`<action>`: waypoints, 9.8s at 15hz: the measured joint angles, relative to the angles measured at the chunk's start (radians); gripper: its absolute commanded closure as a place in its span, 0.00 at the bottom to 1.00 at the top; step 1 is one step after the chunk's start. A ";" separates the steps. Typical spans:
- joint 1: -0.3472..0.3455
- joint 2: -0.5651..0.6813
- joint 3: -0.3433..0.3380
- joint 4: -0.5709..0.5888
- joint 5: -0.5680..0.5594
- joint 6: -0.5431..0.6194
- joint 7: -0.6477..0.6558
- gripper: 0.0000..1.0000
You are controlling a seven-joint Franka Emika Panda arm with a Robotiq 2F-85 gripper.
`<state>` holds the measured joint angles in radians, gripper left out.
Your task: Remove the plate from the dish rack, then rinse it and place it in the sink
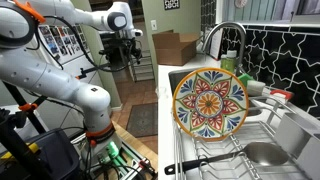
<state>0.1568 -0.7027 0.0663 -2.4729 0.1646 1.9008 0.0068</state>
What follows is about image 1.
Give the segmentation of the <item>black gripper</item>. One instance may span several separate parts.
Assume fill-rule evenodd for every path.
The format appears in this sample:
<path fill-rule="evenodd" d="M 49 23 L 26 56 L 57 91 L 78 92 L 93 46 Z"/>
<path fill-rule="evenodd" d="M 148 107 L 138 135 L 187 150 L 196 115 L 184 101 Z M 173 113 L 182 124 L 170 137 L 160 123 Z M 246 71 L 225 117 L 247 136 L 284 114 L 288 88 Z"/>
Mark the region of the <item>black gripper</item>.
<path fill-rule="evenodd" d="M 127 68 L 133 59 L 142 56 L 140 48 L 136 47 L 135 38 L 121 37 L 118 33 L 101 33 L 103 49 L 99 51 L 107 62 L 101 65 L 107 72 L 117 72 Z"/>

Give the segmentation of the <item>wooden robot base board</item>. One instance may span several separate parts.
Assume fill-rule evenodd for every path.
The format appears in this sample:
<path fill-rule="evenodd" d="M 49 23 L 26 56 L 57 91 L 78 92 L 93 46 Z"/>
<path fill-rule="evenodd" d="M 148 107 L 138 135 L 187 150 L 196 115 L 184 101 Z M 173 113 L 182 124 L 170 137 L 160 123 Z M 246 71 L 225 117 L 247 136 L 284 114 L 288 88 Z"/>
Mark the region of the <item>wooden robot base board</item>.
<path fill-rule="evenodd" d="M 140 140 L 127 132 L 116 122 L 114 122 L 113 125 L 116 129 L 116 133 L 125 143 L 130 145 L 133 149 L 137 150 L 143 157 L 149 159 L 153 166 L 156 166 L 158 164 L 158 155 L 153 150 L 151 150 L 148 146 L 146 146 Z"/>

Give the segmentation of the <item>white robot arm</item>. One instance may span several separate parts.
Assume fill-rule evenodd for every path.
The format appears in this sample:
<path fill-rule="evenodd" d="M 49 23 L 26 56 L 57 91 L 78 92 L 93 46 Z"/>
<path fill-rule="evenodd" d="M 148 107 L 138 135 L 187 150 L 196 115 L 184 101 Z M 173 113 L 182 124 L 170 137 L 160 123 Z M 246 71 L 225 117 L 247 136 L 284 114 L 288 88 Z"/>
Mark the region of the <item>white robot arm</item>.
<path fill-rule="evenodd" d="M 114 2 L 106 11 L 94 12 L 77 9 L 70 0 L 0 1 L 0 79 L 81 107 L 86 137 L 92 145 L 99 145 L 111 139 L 115 132 L 108 116 L 109 93 L 24 50 L 37 30 L 36 25 L 53 25 L 54 18 L 70 25 L 84 24 L 98 31 L 124 30 L 133 37 L 141 35 L 142 31 L 134 27 L 130 7 L 123 1 Z"/>

